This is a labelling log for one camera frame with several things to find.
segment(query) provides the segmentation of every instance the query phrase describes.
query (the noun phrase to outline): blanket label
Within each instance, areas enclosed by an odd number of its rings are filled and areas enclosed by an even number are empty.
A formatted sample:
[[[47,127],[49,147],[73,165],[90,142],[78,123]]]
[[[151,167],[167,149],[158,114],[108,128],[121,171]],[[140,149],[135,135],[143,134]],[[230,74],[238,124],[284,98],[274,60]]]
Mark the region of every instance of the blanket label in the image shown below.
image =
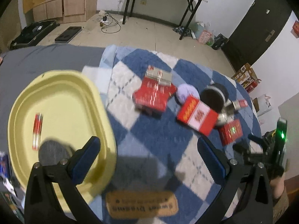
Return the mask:
[[[167,217],[178,212],[178,201],[171,191],[113,191],[106,195],[106,206],[114,219]]]

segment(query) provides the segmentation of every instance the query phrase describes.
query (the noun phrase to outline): beige floor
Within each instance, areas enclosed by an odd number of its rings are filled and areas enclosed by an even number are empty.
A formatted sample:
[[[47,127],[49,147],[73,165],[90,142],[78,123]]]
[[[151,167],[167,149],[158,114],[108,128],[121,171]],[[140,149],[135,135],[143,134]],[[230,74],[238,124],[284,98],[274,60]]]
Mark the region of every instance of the beige floor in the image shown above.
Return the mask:
[[[113,15],[113,17],[118,21],[122,18],[119,15]],[[156,50],[207,66],[229,77],[234,74],[222,50],[213,50],[207,45],[199,44],[191,37],[185,37],[180,41],[179,34],[175,33],[171,27],[138,18],[129,18],[125,25],[121,24],[121,30],[115,34],[105,34],[101,31],[99,16],[96,14],[87,22],[61,24],[38,45],[53,44],[54,39],[69,26],[83,27],[82,31],[69,42],[72,45],[106,47],[115,44]],[[107,28],[107,32],[114,32],[118,29],[118,26],[110,27]]]

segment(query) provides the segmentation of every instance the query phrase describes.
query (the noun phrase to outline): metal bolt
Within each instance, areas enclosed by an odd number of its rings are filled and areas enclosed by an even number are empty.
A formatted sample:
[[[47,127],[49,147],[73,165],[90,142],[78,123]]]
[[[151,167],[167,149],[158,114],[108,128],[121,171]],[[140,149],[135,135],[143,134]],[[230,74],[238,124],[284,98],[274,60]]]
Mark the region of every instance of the metal bolt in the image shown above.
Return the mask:
[[[63,158],[60,160],[60,164],[65,165],[68,163],[68,160],[66,158]]]
[[[231,160],[229,160],[229,162],[230,162],[232,165],[237,165],[237,164],[238,164],[238,161],[235,160],[235,159],[231,159]]]
[[[39,162],[36,162],[35,164],[33,164],[33,167],[34,167],[34,168],[39,168],[39,167],[40,167],[40,163],[39,163]]]
[[[259,168],[264,168],[264,164],[262,162],[258,163]]]

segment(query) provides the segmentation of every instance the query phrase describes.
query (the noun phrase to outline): blue gripper pad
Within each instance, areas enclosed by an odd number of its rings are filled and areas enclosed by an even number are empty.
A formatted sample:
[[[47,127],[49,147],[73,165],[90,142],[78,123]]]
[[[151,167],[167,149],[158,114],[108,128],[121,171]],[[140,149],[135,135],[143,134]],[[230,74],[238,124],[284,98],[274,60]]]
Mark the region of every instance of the blue gripper pad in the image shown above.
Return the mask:
[[[228,159],[206,136],[198,139],[197,149],[216,184],[223,185],[229,172]]]
[[[100,139],[92,136],[70,159],[68,174],[74,185],[81,184],[101,149]]]

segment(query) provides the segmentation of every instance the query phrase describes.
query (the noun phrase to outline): yellow tub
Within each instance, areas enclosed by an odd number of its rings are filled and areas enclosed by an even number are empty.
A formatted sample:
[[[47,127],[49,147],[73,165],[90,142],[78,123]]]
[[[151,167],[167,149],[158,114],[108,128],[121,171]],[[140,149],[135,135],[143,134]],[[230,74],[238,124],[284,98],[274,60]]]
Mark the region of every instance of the yellow tub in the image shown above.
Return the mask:
[[[34,79],[16,99],[8,120],[8,146],[14,173],[26,189],[38,151],[32,150],[36,113],[43,114],[41,142],[57,139],[80,149],[91,136],[101,140],[101,151],[77,188],[88,203],[109,183],[116,163],[116,144],[95,85],[77,71],[48,71]],[[69,208],[58,184],[54,189],[64,211]]]

